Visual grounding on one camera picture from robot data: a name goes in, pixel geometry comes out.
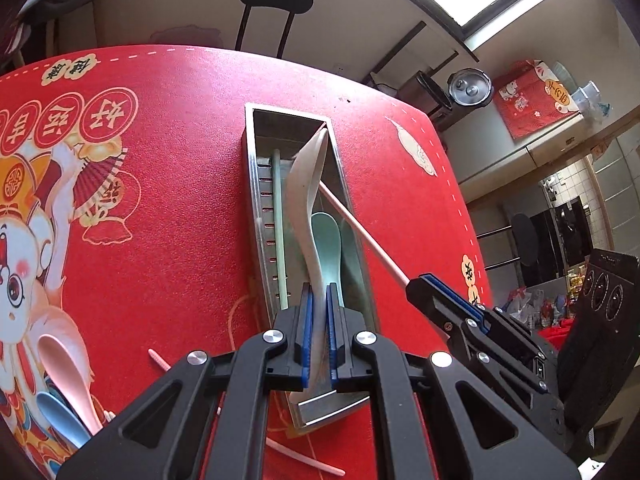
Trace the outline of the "blue plastic spoon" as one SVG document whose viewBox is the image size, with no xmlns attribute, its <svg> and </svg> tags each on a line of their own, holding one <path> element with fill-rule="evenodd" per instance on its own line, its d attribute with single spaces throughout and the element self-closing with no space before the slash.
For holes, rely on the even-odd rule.
<svg viewBox="0 0 640 480">
<path fill-rule="evenodd" d="M 51 393 L 38 392 L 36 403 L 50 426 L 75 448 L 81 448 L 91 439 L 91 434 L 79 418 Z"/>
</svg>

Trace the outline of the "green plastic spoon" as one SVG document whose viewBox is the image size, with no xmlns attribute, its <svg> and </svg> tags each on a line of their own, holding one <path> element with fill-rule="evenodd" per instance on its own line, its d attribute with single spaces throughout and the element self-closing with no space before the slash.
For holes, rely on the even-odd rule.
<svg viewBox="0 0 640 480">
<path fill-rule="evenodd" d="M 337 289 L 338 304 L 344 306 L 342 289 L 342 241 L 335 219 L 327 212 L 314 212 L 311 215 L 311 229 L 316 245 L 323 283 L 334 283 Z"/>
</svg>

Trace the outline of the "pink plastic spoon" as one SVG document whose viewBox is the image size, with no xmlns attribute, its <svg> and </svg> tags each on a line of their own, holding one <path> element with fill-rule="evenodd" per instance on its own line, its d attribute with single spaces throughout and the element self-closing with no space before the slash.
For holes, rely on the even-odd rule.
<svg viewBox="0 0 640 480">
<path fill-rule="evenodd" d="M 52 382 L 72 404 L 81 421 L 93 436 L 100 432 L 103 424 L 94 407 L 89 387 L 72 355 L 55 336 L 44 334 L 37 344 L 40 360 Z"/>
</svg>

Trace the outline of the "beige plastic spoon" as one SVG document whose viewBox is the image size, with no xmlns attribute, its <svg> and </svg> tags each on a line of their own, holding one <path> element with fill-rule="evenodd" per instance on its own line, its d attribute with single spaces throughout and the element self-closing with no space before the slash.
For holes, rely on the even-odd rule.
<svg viewBox="0 0 640 480">
<path fill-rule="evenodd" d="M 326 161 L 328 133 L 326 125 L 316 131 L 296 154 L 286 177 L 286 215 L 303 255 L 312 291 L 309 379 L 308 386 L 298 396 L 299 400 L 308 398 L 318 382 L 326 340 L 326 285 L 322 280 L 320 259 L 312 235 L 311 215 Z"/>
</svg>

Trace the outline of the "green chopstick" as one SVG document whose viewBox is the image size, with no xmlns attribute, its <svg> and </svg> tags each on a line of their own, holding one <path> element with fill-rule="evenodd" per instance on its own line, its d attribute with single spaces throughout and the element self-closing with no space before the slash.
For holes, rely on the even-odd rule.
<svg viewBox="0 0 640 480">
<path fill-rule="evenodd" d="M 286 284 L 285 247 L 283 229 L 283 200 L 280 151 L 274 150 L 271 156 L 271 180 L 274 238 L 276 239 L 276 265 L 280 309 L 288 308 L 288 285 Z"/>
</svg>

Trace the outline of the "metal utensil tray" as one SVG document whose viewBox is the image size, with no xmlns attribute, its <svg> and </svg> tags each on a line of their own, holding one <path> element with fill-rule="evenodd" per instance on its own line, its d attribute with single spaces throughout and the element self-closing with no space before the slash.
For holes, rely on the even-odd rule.
<svg viewBox="0 0 640 480">
<path fill-rule="evenodd" d="M 250 213 L 254 223 L 253 252 L 259 283 L 262 285 L 262 312 L 265 326 L 271 325 L 283 306 L 299 304 L 303 284 L 309 281 L 304 257 L 299 250 L 290 222 L 282 219 L 282 236 L 277 237 L 272 196 L 272 155 L 280 154 L 280 175 L 285 178 L 299 150 L 320 128 L 328 129 L 328 152 L 322 182 L 347 208 L 352 208 L 340 150 L 329 117 L 287 110 L 266 104 L 245 105 L 245 145 Z M 326 212 L 336 221 L 341 234 L 341 304 L 363 315 L 368 330 L 380 327 L 371 280 L 362 243 L 337 210 L 322 196 L 314 201 L 315 212 Z M 285 393 L 293 428 L 291 434 L 309 434 L 346 417 L 368 403 L 362 392 L 338 393 L 324 370 L 310 395 L 292 401 Z"/>
</svg>

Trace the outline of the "red festive table mat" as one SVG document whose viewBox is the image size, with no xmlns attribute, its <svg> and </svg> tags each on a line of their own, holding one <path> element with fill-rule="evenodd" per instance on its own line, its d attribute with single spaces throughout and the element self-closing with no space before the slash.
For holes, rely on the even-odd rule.
<svg viewBox="0 0 640 480">
<path fill-rule="evenodd" d="M 247 104 L 333 126 L 346 202 L 410 275 L 484 304 L 480 245 L 428 117 L 303 65 L 220 49 L 110 47 L 1 79 L 1 449 L 51 479 L 70 447 L 35 418 L 36 340 L 70 336 L 120 411 L 149 358 L 232 350 L 262 311 L 252 255 Z"/>
</svg>

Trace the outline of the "steel pot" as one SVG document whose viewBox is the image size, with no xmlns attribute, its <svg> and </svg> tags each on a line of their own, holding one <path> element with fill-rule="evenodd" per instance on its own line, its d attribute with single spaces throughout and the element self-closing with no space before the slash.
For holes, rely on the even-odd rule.
<svg viewBox="0 0 640 480">
<path fill-rule="evenodd" d="M 451 74 L 447 90 L 450 99 L 461 107 L 484 107 L 494 95 L 492 80 L 477 68 L 464 68 Z"/>
</svg>

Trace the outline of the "red gift bag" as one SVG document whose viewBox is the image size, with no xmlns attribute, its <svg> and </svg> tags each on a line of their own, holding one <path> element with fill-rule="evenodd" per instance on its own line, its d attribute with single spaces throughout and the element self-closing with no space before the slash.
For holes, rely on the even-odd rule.
<svg viewBox="0 0 640 480">
<path fill-rule="evenodd" d="M 516 62 L 494 87 L 498 113 L 514 140 L 579 113 L 570 92 L 541 60 Z"/>
</svg>

